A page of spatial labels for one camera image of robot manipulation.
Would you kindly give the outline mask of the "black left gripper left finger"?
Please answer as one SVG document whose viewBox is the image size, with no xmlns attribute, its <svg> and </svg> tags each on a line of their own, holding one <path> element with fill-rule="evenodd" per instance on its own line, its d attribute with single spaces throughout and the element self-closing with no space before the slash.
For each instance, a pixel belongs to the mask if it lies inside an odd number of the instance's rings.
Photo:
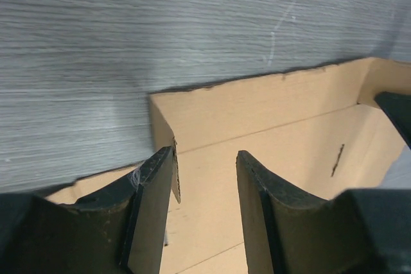
<svg viewBox="0 0 411 274">
<path fill-rule="evenodd" d="M 72 205 L 42 201 L 34 273 L 158 273 L 174 149 Z"/>
</svg>

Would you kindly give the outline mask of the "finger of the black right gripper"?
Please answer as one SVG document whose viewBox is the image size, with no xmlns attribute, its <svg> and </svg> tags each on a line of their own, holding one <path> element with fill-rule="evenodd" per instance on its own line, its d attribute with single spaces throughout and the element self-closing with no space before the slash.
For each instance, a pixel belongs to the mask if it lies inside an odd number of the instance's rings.
<svg viewBox="0 0 411 274">
<path fill-rule="evenodd" d="M 411 147 L 411 101 L 409 94 L 381 92 L 374 98 L 407 146 Z"/>
</svg>

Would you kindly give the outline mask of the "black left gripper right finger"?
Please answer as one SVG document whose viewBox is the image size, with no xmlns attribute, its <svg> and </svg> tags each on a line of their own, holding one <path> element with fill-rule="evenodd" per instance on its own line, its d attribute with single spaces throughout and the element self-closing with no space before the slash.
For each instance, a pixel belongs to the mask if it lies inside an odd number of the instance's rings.
<svg viewBox="0 0 411 274">
<path fill-rule="evenodd" d="M 353 273 L 363 261 L 354 199 L 314 196 L 249 152 L 236 159 L 249 273 Z"/>
</svg>

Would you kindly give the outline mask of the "brown cardboard box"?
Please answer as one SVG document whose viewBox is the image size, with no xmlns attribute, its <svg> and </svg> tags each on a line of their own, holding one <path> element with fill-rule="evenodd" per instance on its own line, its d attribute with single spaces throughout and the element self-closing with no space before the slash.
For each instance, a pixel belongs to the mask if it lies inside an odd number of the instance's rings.
<svg viewBox="0 0 411 274">
<path fill-rule="evenodd" d="M 149 98 L 155 148 L 177 143 L 161 273 L 246 273 L 239 151 L 321 198 L 375 187 L 405 146 L 373 102 L 410 93 L 410 64 L 364 58 Z"/>
</svg>

